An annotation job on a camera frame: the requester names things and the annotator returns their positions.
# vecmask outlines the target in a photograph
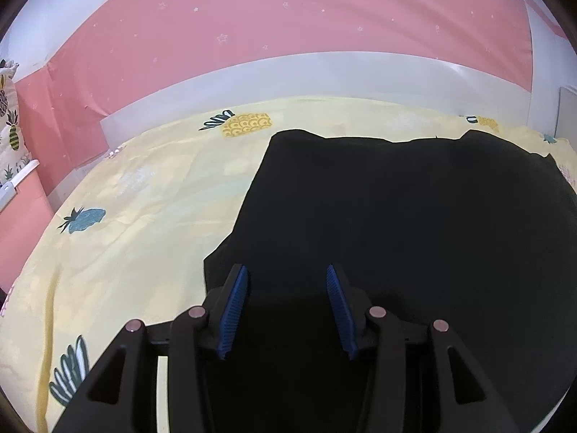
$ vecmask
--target blue gripper pad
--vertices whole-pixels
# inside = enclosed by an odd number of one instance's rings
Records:
[[[348,353],[348,357],[354,360],[358,354],[355,323],[333,266],[328,266],[327,268],[327,293],[331,302],[336,328],[339,331],[340,344],[343,350]]]
[[[238,271],[237,279],[234,282],[230,292],[229,301],[219,324],[219,341],[216,347],[216,353],[221,360],[224,360],[226,354],[233,347],[234,335],[237,333],[238,321],[241,317],[242,307],[245,303],[246,292],[248,289],[248,271],[242,266]]]

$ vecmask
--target blue pineapple print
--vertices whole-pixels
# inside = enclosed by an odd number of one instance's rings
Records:
[[[68,232],[72,234],[74,231],[84,231],[95,223],[100,223],[106,214],[106,210],[102,208],[89,208],[85,210],[84,207],[76,211],[72,209],[70,216],[64,218],[58,229],[62,228],[61,233],[68,228]]]

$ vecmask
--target yellow pineapple print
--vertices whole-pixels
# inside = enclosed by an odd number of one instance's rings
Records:
[[[479,120],[479,124],[489,127],[493,131],[499,133],[499,124],[497,123],[496,120],[490,119],[488,117],[479,117],[478,115],[477,120]]]
[[[238,114],[222,124],[222,134],[239,137],[269,127],[272,127],[272,122],[268,114]]]

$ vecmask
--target yellow bedsheet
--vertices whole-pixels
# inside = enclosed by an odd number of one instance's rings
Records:
[[[203,302],[203,259],[232,231],[270,136],[288,128],[391,141],[459,138],[477,128],[551,153],[575,188],[577,155],[566,140],[387,102],[297,98],[222,106],[147,131],[70,195],[10,295],[0,327],[0,385],[33,431],[51,431],[85,375],[83,363],[91,366],[126,321],[162,322]],[[165,369],[162,363],[161,432]]]

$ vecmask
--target black fabric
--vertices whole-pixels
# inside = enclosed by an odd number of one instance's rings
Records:
[[[204,263],[207,289],[234,263],[252,277],[236,368],[209,370],[212,397],[228,389],[235,399],[213,400],[228,412],[221,431],[264,409],[269,423],[243,423],[246,431],[284,431],[279,419],[286,431],[354,431],[345,422],[358,415],[368,365],[339,365],[324,286],[335,262],[401,319],[447,320],[530,431],[577,372],[575,249],[577,200],[552,157],[479,131],[407,143],[274,135],[233,232]],[[242,379],[259,367],[252,384]],[[288,400],[310,392],[316,404]],[[322,426],[331,411],[340,425]]]

